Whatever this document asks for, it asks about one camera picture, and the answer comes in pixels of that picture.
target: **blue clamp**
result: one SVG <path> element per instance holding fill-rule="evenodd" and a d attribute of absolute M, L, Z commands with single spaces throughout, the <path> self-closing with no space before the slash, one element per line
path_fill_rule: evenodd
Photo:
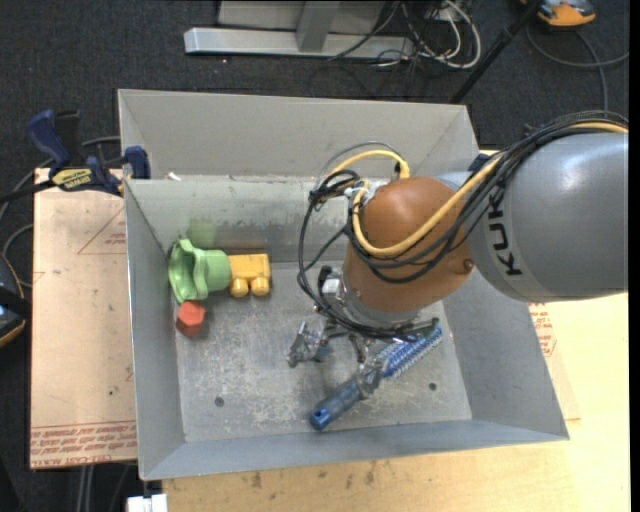
<path fill-rule="evenodd" d="M 70 166 L 72 155 L 56 133 L 54 114 L 45 110 L 37 114 L 27 126 L 27 134 L 35 146 L 53 160 L 49 181 L 64 191 L 97 190 L 120 196 L 122 180 L 104 168 L 95 156 L 89 156 L 84 166 Z M 140 146 L 124 152 L 123 163 L 128 165 L 133 178 L 151 177 L 147 154 Z"/>

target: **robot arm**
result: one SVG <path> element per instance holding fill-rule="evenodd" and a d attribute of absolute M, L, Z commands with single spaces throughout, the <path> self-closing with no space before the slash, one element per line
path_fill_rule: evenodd
<path fill-rule="evenodd" d="M 395 179 L 377 184 L 347 169 L 373 155 L 397 161 Z M 327 320 L 319 332 L 301 327 L 289 363 L 313 359 L 330 338 L 346 335 L 358 370 L 314 411 L 312 425 L 324 428 L 332 414 L 370 396 L 389 367 L 406 368 L 424 355 L 421 347 L 435 346 L 438 319 L 421 321 L 421 313 L 475 267 L 521 301 L 626 290 L 627 174 L 628 122 L 605 112 L 557 119 L 458 176 L 411 177 L 408 164 L 386 150 L 329 172 L 310 194 L 298 279 Z M 304 260 L 306 225 L 334 197 L 349 201 L 341 232 L 349 244 L 342 268 L 323 267 L 314 290 L 306 275 L 312 264 Z M 376 351 L 378 342 L 388 346 Z"/>

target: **gray robot arm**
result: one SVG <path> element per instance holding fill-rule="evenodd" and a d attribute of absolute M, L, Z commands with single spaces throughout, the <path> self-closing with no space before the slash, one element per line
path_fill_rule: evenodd
<path fill-rule="evenodd" d="M 532 302 L 627 290 L 628 143 L 625 133 L 570 135 L 524 160 L 469 234 L 483 276 Z"/>

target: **table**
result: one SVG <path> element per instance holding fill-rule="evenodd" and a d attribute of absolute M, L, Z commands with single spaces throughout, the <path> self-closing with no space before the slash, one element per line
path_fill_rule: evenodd
<path fill-rule="evenodd" d="M 118 201 L 58 190 L 36 196 L 35 310 L 50 313 L 34 329 L 32 450 L 41 450 L 32 452 L 34 468 L 135 458 Z M 47 231 L 53 224 L 59 232 Z M 101 274 L 105 265 L 115 273 Z M 52 289 L 71 291 L 45 309 Z M 629 510 L 628 296 L 546 308 L 558 340 L 548 361 L 556 390 L 565 418 L 579 418 L 567 422 L 570 441 L 166 480 L 170 510 Z M 73 317 L 75 328 L 53 336 L 43 330 L 47 315 L 67 324 Z M 56 372 L 64 379 L 52 382 Z M 43 423 L 54 416 L 58 423 Z M 75 423 L 63 421 L 69 417 Z M 34 435 L 38 427 L 49 434 Z"/>

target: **metal bar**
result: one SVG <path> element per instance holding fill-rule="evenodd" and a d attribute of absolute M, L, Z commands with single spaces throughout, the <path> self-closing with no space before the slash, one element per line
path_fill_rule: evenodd
<path fill-rule="evenodd" d="M 187 54 L 289 55 L 333 57 L 359 43 L 365 36 L 328 34 L 321 50 L 301 51 L 295 32 L 245 30 L 230 28 L 192 28 L 184 34 Z M 374 36 L 349 58 L 374 59 L 381 53 L 395 58 L 397 53 L 411 53 L 413 45 L 403 37 Z"/>
<path fill-rule="evenodd" d="M 305 2 L 296 30 L 301 52 L 322 51 L 340 2 Z"/>

